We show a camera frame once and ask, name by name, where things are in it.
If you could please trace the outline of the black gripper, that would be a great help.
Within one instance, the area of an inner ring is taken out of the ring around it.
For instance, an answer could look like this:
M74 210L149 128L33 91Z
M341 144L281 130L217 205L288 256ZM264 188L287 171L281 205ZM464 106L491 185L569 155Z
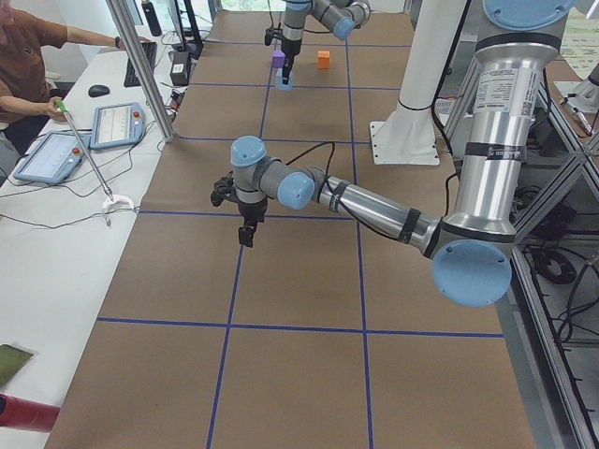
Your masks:
M300 40L283 38L281 50L285 54L285 66L282 68L281 83L292 84L293 58L300 54Z
M240 245L253 247L254 234L259 223L263 223L268 209L268 200L262 199L256 203L238 201L238 210L243 218L243 225L238 229Z

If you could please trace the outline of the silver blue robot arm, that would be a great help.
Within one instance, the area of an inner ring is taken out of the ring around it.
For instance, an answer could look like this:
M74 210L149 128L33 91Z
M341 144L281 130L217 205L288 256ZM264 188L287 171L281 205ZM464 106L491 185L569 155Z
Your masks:
M283 67L277 72L276 86L288 91L293 84L293 64L300 54L305 22L312 16L340 40L365 25L371 16L368 1L303 0L286 1L281 32L281 50L285 55Z
M465 146L455 208L433 219L420 210L333 177L324 168L294 168L267 154L260 138L236 139L226 184L251 246L270 200L301 210L310 202L344 213L373 232L412 245L432 261L437 289L469 307L502 298L511 283L516 231L509 220L526 154L543 69L559 53L569 1L486 1L475 59L482 72Z

